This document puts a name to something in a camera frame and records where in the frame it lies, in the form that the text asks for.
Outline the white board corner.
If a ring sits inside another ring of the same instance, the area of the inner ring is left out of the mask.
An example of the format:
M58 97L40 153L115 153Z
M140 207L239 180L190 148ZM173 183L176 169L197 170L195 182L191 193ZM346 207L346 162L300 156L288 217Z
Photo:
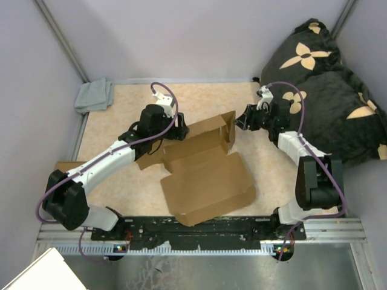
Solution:
M87 289L55 248L49 248L3 289Z

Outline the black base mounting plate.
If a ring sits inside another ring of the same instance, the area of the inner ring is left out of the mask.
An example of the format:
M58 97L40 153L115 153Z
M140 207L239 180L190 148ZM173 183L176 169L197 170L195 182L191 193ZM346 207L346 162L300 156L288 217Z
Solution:
M151 250L165 242L173 250L258 250L264 240L282 241L290 228L275 215L222 216L192 227L172 216L127 216L111 231L94 228L91 240L122 240L132 250Z

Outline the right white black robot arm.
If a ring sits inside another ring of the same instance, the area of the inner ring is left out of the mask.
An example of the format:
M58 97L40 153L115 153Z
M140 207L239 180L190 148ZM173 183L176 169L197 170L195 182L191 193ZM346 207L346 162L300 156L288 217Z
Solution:
M290 107L286 100L261 100L257 105L247 105L235 120L235 125L244 131L266 130L269 140L298 167L295 198L274 211L278 219L269 225L270 234L276 239L285 238L291 225L305 217L342 205L336 189L343 185L341 160L318 150L290 129Z

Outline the brown cardboard box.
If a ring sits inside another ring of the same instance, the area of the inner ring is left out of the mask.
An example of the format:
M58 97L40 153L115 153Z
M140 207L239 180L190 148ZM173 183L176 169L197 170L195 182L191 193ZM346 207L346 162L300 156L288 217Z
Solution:
M162 164L168 210L187 227L229 214L256 199L255 179L235 143L235 111L190 124L183 141L166 140L153 155L137 160L140 169Z

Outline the aluminium frame rail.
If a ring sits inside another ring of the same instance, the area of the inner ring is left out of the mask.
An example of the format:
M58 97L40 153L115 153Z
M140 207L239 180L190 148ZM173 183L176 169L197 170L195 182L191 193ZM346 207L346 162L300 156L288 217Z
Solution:
M291 233L289 225L276 227L268 217L226 216L185 227L169 216L127 217L114 233L61 225L42 225L35 255L55 248L63 255L108 256L276 256L292 254L297 244L364 243L357 218L311 219Z

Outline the grey folded cloth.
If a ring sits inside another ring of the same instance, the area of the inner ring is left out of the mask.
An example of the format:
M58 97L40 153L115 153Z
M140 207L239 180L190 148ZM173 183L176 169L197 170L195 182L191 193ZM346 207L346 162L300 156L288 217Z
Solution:
M85 83L80 87L74 108L80 114L94 111L105 111L114 103L113 82L106 79L98 79Z

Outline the small folded cardboard box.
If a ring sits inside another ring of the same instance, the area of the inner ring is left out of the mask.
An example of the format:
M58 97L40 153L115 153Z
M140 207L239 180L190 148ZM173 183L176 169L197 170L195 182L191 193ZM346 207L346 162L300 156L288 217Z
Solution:
M59 161L57 162L55 169L60 170L61 172L67 172L83 165L84 163L84 161Z

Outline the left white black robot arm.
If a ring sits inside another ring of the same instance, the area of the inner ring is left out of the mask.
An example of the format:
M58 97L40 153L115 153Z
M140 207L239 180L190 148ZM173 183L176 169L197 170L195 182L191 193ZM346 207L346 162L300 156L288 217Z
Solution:
M42 200L37 206L68 231L79 227L103 230L111 239L124 236L126 226L119 214L108 207L89 205L87 196L102 181L124 166L158 150L155 143L182 141L189 133L182 112L167 113L160 105L147 105L139 121L121 134L117 141L88 162L63 172L51 173Z

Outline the black floral pillow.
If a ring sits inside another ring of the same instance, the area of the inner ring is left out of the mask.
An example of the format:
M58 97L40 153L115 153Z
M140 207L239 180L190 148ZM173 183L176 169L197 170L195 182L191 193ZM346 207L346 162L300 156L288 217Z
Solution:
M346 167L386 160L386 112L367 85L342 64L339 47L318 19L296 27L262 69L274 100L291 103L290 129Z

